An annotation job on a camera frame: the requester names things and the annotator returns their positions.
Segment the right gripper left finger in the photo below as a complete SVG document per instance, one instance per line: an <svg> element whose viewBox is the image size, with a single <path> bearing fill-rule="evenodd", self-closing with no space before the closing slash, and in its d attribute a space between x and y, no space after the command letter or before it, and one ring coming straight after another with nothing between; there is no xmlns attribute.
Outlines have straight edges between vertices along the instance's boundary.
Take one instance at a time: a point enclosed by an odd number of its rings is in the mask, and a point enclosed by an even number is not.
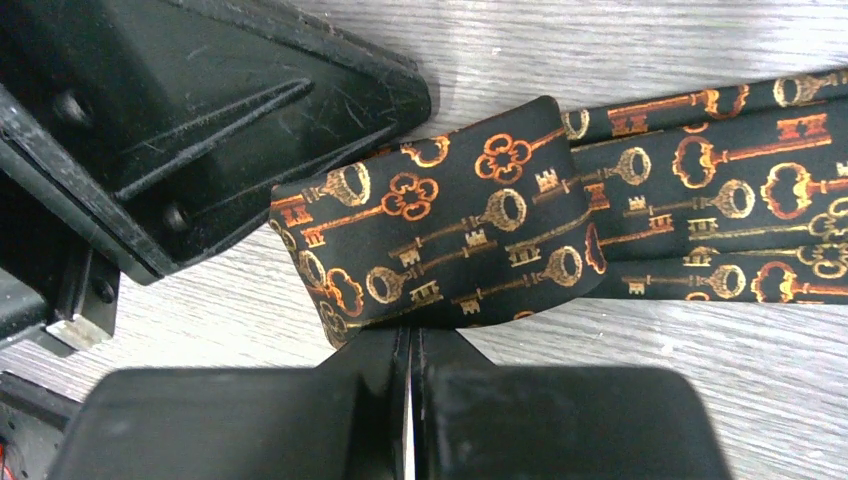
<svg viewBox="0 0 848 480"><path fill-rule="evenodd" d="M115 371L69 424L52 479L400 479L407 329L313 368Z"/></svg>

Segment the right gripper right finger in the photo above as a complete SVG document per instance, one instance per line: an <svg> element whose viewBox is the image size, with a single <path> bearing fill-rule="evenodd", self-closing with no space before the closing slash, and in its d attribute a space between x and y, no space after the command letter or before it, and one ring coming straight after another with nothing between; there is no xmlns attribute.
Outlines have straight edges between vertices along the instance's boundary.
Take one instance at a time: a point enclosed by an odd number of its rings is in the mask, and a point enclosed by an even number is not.
<svg viewBox="0 0 848 480"><path fill-rule="evenodd" d="M498 366L453 330L410 339L420 479L728 479L680 374L634 366Z"/></svg>

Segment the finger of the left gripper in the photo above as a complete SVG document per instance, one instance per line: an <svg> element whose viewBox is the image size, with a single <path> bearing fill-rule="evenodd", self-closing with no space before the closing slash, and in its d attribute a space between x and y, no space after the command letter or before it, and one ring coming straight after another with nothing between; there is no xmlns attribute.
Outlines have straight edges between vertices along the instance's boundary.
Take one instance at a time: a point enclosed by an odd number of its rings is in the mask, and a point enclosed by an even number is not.
<svg viewBox="0 0 848 480"><path fill-rule="evenodd" d="M427 120L415 62L281 1L5 1L1 164L128 276L232 247L275 183Z"/></svg>

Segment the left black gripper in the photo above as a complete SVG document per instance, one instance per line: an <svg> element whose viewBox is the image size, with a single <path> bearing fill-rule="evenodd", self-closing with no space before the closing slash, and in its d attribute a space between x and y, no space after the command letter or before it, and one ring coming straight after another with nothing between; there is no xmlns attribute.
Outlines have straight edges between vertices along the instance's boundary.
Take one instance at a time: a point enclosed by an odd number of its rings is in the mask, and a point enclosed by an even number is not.
<svg viewBox="0 0 848 480"><path fill-rule="evenodd" d="M23 184L22 151L1 141L1 345L88 350L115 333L120 271Z"/></svg>

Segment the black key pattern tie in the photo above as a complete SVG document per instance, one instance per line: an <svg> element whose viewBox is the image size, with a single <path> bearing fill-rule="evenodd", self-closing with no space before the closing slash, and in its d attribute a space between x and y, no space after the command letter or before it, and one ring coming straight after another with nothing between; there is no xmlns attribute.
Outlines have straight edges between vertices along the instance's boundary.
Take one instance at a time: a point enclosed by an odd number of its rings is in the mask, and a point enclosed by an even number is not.
<svg viewBox="0 0 848 480"><path fill-rule="evenodd" d="M843 304L847 73L561 112L548 96L278 185L329 342L576 298Z"/></svg>

